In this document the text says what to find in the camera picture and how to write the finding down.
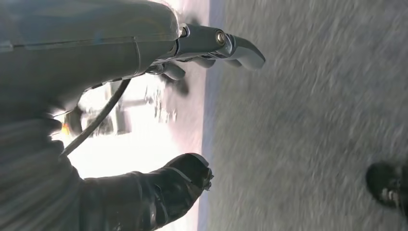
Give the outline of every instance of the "ground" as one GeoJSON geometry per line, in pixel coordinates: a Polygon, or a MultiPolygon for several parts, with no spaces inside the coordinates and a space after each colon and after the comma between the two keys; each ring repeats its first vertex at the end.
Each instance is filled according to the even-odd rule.
{"type": "Polygon", "coordinates": [[[210,24],[251,40],[267,64],[257,72],[223,65],[207,81],[206,97],[217,97],[204,112],[212,132],[203,154],[216,176],[206,229],[406,229],[364,182],[369,164],[407,153],[406,2],[223,4],[224,18],[210,24]]]}

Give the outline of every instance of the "cable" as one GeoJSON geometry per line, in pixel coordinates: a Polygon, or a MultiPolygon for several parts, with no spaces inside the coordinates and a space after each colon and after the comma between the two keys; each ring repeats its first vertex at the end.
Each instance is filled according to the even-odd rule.
{"type": "Polygon", "coordinates": [[[75,140],[73,140],[68,146],[65,147],[65,149],[61,153],[62,155],[69,155],[92,134],[92,132],[101,124],[101,122],[112,111],[116,103],[119,101],[120,97],[122,97],[123,93],[125,92],[126,88],[129,85],[129,82],[130,79],[125,79],[122,81],[119,88],[116,90],[114,95],[109,99],[108,103],[99,113],[99,115],[95,118],[95,120],[85,130],[83,130],[81,134],[75,138],[75,140]]]}

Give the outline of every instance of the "robotic arm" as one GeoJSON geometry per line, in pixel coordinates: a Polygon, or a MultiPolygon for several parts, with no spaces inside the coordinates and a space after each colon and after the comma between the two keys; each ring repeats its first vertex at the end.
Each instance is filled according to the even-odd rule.
{"type": "Polygon", "coordinates": [[[185,215],[211,185],[202,157],[83,180],[67,155],[92,128],[64,150],[50,140],[61,129],[53,116],[103,83],[122,81],[118,99],[132,77],[183,77],[169,62],[210,67],[218,59],[250,69],[265,62],[247,40],[181,25],[146,0],[0,0],[0,229],[152,231],[185,215]]]}

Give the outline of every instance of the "foot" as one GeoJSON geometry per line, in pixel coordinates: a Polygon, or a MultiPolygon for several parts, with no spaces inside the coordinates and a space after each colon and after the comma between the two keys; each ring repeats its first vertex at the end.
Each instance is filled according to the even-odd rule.
{"type": "Polygon", "coordinates": [[[208,162],[198,154],[183,154],[163,168],[145,174],[156,187],[156,227],[162,227],[184,216],[214,177],[208,162]]]}
{"type": "Polygon", "coordinates": [[[366,173],[367,188],[381,205],[405,211],[408,205],[408,191],[402,179],[407,173],[407,167],[394,166],[386,162],[375,163],[366,173]]]}

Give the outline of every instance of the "orange light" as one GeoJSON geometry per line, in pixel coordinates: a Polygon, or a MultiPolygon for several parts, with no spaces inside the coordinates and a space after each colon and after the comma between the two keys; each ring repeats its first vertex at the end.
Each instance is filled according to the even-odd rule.
{"type": "Polygon", "coordinates": [[[62,132],[64,135],[69,135],[69,128],[68,128],[68,125],[67,125],[67,124],[63,124],[63,127],[61,128],[61,132],[62,132]]]}

